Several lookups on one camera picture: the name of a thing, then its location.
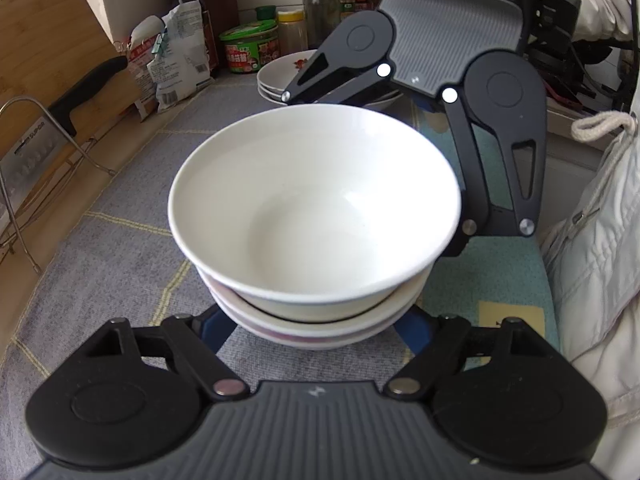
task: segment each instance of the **barcode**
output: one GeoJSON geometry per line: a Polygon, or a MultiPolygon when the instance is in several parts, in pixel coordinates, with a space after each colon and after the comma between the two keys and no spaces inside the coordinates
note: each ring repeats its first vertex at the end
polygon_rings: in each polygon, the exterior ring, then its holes
{"type": "Polygon", "coordinates": [[[162,102],[166,105],[172,105],[178,100],[178,92],[175,90],[168,92],[166,94],[161,94],[162,102]]]}

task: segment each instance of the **stack of bowls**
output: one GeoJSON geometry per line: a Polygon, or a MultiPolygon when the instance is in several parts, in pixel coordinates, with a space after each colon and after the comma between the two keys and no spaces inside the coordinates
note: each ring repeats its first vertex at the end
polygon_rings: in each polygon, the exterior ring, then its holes
{"type": "MultiPolygon", "coordinates": [[[[306,62],[311,61],[315,53],[315,50],[296,52],[288,56],[279,57],[262,67],[260,72],[258,72],[258,93],[261,97],[275,105],[286,106],[280,96],[285,88],[289,86],[289,83],[293,81],[293,78],[298,74],[300,68],[304,66],[306,62]]],[[[393,90],[365,104],[364,108],[381,112],[401,97],[402,93],[400,91],[393,90]]]]}
{"type": "Polygon", "coordinates": [[[327,349],[373,336],[411,307],[458,225],[460,189],[406,124],[298,105],[206,140],[175,177],[168,215],[238,325],[327,349]]]}

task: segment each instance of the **black knife handle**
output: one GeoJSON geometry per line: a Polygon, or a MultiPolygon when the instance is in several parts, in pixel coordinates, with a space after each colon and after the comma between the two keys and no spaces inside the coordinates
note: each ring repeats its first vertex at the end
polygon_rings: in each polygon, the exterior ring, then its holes
{"type": "Polygon", "coordinates": [[[126,56],[112,57],[100,63],[49,107],[51,115],[68,131],[69,135],[75,137],[76,129],[71,122],[71,112],[93,98],[104,88],[109,79],[126,67],[126,56]]]}

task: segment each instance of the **wooden cutting board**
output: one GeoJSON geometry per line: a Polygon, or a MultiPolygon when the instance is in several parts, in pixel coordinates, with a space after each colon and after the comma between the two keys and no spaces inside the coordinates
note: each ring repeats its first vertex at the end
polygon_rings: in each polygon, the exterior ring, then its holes
{"type": "MultiPolygon", "coordinates": [[[[0,104],[28,94],[48,107],[94,67],[117,56],[86,0],[0,0],[0,38],[0,104]]],[[[76,141],[88,140],[139,97],[129,71],[116,74],[72,112],[76,141]]],[[[12,105],[2,115],[0,158],[41,115],[28,103],[12,105]]],[[[62,150],[40,183],[72,153],[71,145],[62,150]]]]}

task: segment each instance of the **yellow sticky note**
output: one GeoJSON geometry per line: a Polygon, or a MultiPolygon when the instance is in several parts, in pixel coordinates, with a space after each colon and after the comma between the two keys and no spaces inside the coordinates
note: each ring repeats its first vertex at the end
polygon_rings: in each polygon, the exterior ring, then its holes
{"type": "MultiPolygon", "coordinates": [[[[478,323],[480,326],[498,327],[505,317],[519,317],[542,337],[545,336],[545,311],[533,305],[512,305],[494,303],[493,301],[478,302],[478,323]]],[[[481,359],[482,364],[489,362],[489,357],[481,359]]]]}

